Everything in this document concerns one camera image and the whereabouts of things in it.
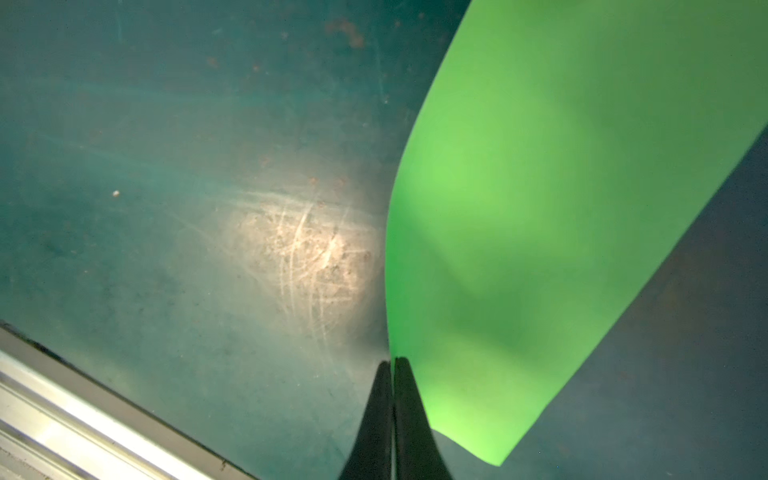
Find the rust stain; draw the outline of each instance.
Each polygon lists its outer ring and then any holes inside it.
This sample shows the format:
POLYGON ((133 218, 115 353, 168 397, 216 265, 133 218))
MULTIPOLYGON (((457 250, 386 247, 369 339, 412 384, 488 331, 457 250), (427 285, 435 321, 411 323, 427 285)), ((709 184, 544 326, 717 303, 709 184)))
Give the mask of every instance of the rust stain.
POLYGON ((346 18, 338 18, 332 22, 326 23, 327 35, 332 35, 337 32, 342 32, 346 35, 347 40, 349 41, 349 46, 352 48, 364 48, 366 46, 366 38, 357 30, 357 25, 346 18))

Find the silver metal frame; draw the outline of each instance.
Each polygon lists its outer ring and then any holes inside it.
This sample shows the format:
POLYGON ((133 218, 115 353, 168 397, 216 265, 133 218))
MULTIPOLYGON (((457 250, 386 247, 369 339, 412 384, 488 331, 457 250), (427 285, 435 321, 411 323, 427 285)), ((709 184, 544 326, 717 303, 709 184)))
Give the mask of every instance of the silver metal frame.
POLYGON ((252 478, 4 329, 0 455, 22 478, 252 478))

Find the green plastic sheet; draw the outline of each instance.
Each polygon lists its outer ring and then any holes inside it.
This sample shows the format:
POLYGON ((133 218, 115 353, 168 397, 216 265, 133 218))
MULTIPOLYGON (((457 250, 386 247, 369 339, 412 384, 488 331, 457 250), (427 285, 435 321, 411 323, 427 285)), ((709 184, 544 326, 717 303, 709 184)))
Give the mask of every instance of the green plastic sheet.
POLYGON ((768 121, 768 2, 474 0, 389 212, 393 356, 500 465, 768 121))

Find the green sheet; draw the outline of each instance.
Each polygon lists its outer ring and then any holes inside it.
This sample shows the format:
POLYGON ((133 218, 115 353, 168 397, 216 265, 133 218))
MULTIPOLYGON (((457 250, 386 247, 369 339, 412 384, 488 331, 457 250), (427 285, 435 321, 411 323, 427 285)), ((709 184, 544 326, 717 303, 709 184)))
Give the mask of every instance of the green sheet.
POLYGON ((393 356, 500 465, 768 121, 768 2, 474 0, 387 227, 393 356))

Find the scratched surface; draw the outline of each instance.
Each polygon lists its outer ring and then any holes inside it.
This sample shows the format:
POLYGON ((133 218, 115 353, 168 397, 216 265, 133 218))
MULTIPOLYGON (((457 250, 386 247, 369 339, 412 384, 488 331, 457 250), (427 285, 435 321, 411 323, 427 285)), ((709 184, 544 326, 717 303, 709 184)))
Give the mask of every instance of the scratched surface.
POLYGON ((0 317, 269 479, 388 356, 397 162, 466 2, 0 6, 0 317))

